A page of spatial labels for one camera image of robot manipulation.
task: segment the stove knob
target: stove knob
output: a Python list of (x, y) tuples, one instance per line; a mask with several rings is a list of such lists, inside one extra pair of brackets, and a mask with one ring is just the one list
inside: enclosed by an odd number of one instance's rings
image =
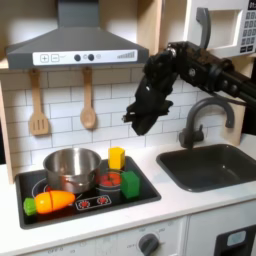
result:
[(105, 198), (105, 197), (99, 198), (99, 203), (100, 203), (100, 204), (105, 204), (105, 203), (107, 203), (107, 198)]
[(83, 208), (87, 208), (89, 206), (89, 203), (87, 201), (84, 201), (81, 205)]
[(159, 247), (159, 240), (154, 234), (147, 234), (139, 241), (139, 248), (144, 255), (151, 255)]

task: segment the pot handle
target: pot handle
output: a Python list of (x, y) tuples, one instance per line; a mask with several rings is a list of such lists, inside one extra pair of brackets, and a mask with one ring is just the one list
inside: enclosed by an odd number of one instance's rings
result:
[(70, 181), (68, 178), (66, 178), (65, 181), (74, 185), (74, 186), (83, 187), (83, 186), (87, 186), (89, 183), (91, 183), (94, 180), (94, 176), (95, 175), (93, 174), (91, 181), (88, 181), (87, 183)]

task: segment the microwave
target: microwave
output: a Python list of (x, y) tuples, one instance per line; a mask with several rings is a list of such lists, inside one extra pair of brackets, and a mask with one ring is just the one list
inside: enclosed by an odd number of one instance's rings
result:
[(256, 47), (256, 0), (187, 0), (184, 41), (200, 45), (198, 8), (210, 14), (208, 50), (219, 58), (252, 54)]

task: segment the white countertop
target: white countertop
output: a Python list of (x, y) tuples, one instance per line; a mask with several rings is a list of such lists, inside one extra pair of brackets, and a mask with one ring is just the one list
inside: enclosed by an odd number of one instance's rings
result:
[[(256, 158), (255, 143), (256, 137), (246, 135), (240, 148)], [(8, 184), (6, 166), (1, 166), (0, 255), (19, 255), (46, 249), (256, 198), (256, 181), (203, 193), (182, 190), (155, 161), (160, 153), (179, 149), (178, 145), (168, 145), (126, 152), (161, 194), (160, 201), (31, 230), (20, 228), (16, 187)]]

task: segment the cable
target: cable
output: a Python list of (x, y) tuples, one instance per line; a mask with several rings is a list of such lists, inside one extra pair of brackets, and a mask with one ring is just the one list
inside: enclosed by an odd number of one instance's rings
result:
[(224, 100), (226, 102), (229, 102), (229, 103), (232, 103), (232, 104), (236, 104), (236, 105), (239, 105), (239, 106), (244, 106), (244, 107), (250, 107), (247, 103), (245, 102), (241, 102), (241, 101), (237, 101), (237, 100), (232, 100), (232, 99), (229, 99), (229, 98), (226, 98), (226, 97), (223, 97), (215, 92), (208, 92), (207, 90), (205, 90), (204, 88), (200, 88), (202, 91), (208, 93), (209, 95), (215, 97), (215, 98), (219, 98), (220, 100)]

